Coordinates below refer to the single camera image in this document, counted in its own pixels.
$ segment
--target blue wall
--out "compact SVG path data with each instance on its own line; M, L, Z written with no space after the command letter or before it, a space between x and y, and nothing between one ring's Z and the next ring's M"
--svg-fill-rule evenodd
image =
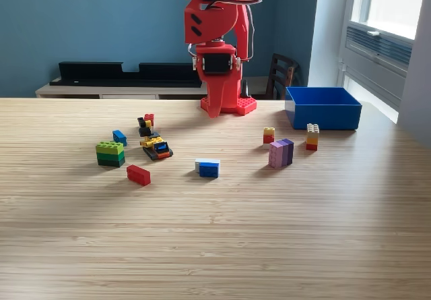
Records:
M308 83L317 0L278 0L274 53L296 60Z
M246 76L267 76L274 51L309 64L315 1L264 0L252 6L255 58L245 65ZM125 71L137 70L139 62L190 61L186 5L186 0L0 0L0 96L34 96L59 76L60 61L124 61Z

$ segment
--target red robot arm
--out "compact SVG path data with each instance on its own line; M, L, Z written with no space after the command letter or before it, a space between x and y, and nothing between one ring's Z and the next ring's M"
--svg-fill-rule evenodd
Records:
M185 41L196 45L193 64L208 88L201 106L211 118L221 112L245 115L257 107L253 98L240 96L240 89L242 62L248 61L246 5L260 2L191 0L185 9ZM236 48L222 40L231 29L236 33Z

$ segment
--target window frame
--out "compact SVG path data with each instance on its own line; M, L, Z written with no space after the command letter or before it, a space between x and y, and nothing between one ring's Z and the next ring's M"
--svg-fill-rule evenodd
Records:
M337 86L343 87L345 75L354 79L361 86L373 93L383 102L399 110L403 94L405 78L409 65L392 60L386 56L347 39L347 27L357 28L365 32L378 32L381 38L411 48L414 40L396 35L365 24L370 11L371 0L362 0L361 11L356 11L359 21L352 21L355 0L346 1L343 33L339 50L339 75Z

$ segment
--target yellow lego brick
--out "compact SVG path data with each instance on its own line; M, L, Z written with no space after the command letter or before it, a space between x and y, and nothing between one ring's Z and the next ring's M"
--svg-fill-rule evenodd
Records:
M144 140L141 141L141 146L145 148L153 147L155 143L161 143L164 142L164 140L161 137L148 139L148 137L145 137Z
M307 125L307 139L308 138L319 138L319 125L313 125L312 123L309 123Z
M272 128L272 127L263 128L263 135L275 136L275 128Z
M100 142L96 145L96 152L102 154L119 155L123 150L123 143Z
M307 138L307 144L318 145L319 139L318 138Z

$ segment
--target wooden chair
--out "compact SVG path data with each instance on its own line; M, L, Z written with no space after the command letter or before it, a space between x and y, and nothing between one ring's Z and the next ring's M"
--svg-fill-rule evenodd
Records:
M299 82L298 71L299 64L293 59L280 54L273 54L267 91L265 94L253 94L253 98L257 100L274 100L275 88L277 93L276 100L284 100L286 98L286 88L291 86L295 80Z

